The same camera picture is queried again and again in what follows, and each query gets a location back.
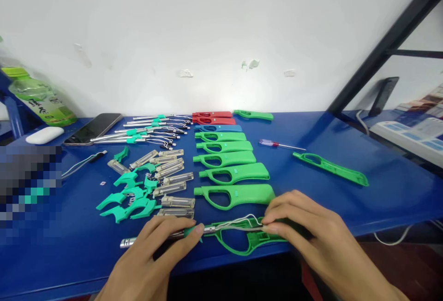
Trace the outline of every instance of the wire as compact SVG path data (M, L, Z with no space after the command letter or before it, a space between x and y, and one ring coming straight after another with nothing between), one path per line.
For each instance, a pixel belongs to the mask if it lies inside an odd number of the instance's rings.
M401 243L401 242L405 239L407 233L409 232L409 230L411 229L412 226L413 226L413 225L409 225L409 226L405 229L405 231L403 232L403 235L400 237L400 239L398 239L398 240L395 241L395 242L391 242L391 243L383 242L383 241L381 241L381 240L378 238L377 233L374 233L374 236L375 236L375 238L376 238L380 243L382 243L382 244L384 244L384 245L386 245L386 246L396 246L396 245L398 245L399 243Z
M355 115L355 117L357 118L357 120L361 123L361 125L363 126L363 128L366 131L366 135L369 135L369 128L368 126L366 126L366 124L363 122L363 120L360 118L360 114L363 112L363 110L360 110L357 112L357 114Z

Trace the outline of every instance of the smartphone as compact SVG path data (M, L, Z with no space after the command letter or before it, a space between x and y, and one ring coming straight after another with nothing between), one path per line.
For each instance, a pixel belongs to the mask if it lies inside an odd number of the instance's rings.
M120 113L99 114L63 143L67 146L92 145L91 138L105 135L122 117Z

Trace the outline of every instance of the transparent plastic component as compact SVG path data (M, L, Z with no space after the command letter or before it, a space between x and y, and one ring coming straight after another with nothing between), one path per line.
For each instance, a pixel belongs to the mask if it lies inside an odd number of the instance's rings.
M184 162L183 158L179 158L179 159L176 159L176 160L174 160L172 162L169 162L169 163L157 166L157 172L161 172L161 171L167 170L169 168L172 168L174 166L181 165L181 164L184 164L184 163L185 162Z
M182 207L193 209L195 205L195 199L175 196L162 197L162 207Z
M183 149L180 150L172 150L172 151L161 151L158 155L160 157L166 157L166 156L182 156L185 152Z
M149 162L149 160L151 158L154 158L157 155L158 155L158 151L157 150L152 150L149 154L146 154L145 156L143 156L139 160L133 162L132 164L129 164L129 167L134 170L137 167L145 165L146 163Z
M110 168L112 168L114 171L116 171L118 174L123 175L125 173L129 173L131 172L129 169L127 169L126 167L124 167L122 164L120 164L118 161L116 161L115 159L110 160L108 162L108 166Z
M151 158L149 160L149 162L151 164L157 165L157 164L166 164L166 163L172 162L174 160L177 160L177 156L155 157L155 158Z
M188 208L166 208L160 209L157 216L177 216L177 217L186 217L186 218L194 218L194 209Z
M185 166L183 164L173 166L171 168L165 169L161 172L158 172L155 174L154 178L157 180L163 179L165 177L168 177L170 175L173 175L174 173L180 172L183 170Z
M166 194L175 193L185 189L186 189L186 182L174 183L167 186L157 187L156 189L154 189L152 196L153 197L163 196Z
M194 173L189 172L189 173L185 173L185 174L179 174L179 175L173 176L173 177L166 177L163 180L163 184L169 185L169 184L173 184L173 183L185 182L185 181L192 180L193 178L194 178Z

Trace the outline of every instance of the green bottle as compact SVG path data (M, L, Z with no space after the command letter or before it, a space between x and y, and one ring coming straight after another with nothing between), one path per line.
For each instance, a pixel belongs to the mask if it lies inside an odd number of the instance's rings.
M1 70L13 80L9 91L49 126L65 127L77 121L74 112L63 104L48 84L31 78L21 67L3 67Z

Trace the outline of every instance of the green plastic handle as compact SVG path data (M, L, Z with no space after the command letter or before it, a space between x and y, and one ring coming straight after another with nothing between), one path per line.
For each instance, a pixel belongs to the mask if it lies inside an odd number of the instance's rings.
M231 177L230 181L220 181L214 178L217 174L228 174ZM236 165L229 167L216 168L212 170L205 170L199 173L200 177L208 177L218 185L232 185L241 180L269 180L269 172L262 163Z
M261 222L262 219L263 219L263 217L260 217L260 218L258 218L258 221ZM226 223L226 222L213 223L210 226L218 226L223 223ZM258 227L259 226L259 225L257 225L257 222L255 221L254 218L249 218L249 219L243 220L239 223L232 223L231 225L236 226L236 227L243 227L243 228L251 228L251 227ZM222 231L223 230L218 230L213 234L206 234L204 236L215 236L224 248L226 248L228 251L230 251L231 253L236 254L238 256L248 256L255 249L257 249L257 247L260 247L260 246L265 245L267 243L287 242L285 239L278 236L277 234L268 234L268 233L265 233L260 230L259 231L250 231L250 232L246 232L246 236L247 236L248 242L249 242L248 249L245 251L239 251L239 250L231 248L223 241Z
M214 203L209 196L209 194L213 193L228 194L230 199L229 205L223 207ZM210 205L220 210L229 210L245 203L268 205L275 198L274 191L268 184L198 187L194 188L194 195L203 195Z
M331 163L330 161L324 159L323 157L320 157L319 155L313 153L299 154L296 152L292 153L292 155L306 163L318 166L328 172L331 172L347 180L358 183L359 185L365 187L369 186L368 179L363 173Z
M252 144L249 141L233 141L233 142L203 142L197 143L197 149L204 149L208 153L225 153L234 151L252 151Z
M236 164L252 164L256 163L257 159L255 158L252 151L236 151L230 153L214 153L209 155L200 155L192 158L194 163L201 162L208 168L219 168L225 167L228 165L236 165ZM207 162L207 160L219 160L220 165L212 165Z
M246 119L255 118L255 119L274 120L274 116L272 115L272 113L234 110L234 114L238 114L239 116L244 117Z
M246 141L244 133L199 132L195 133L195 138L205 142Z

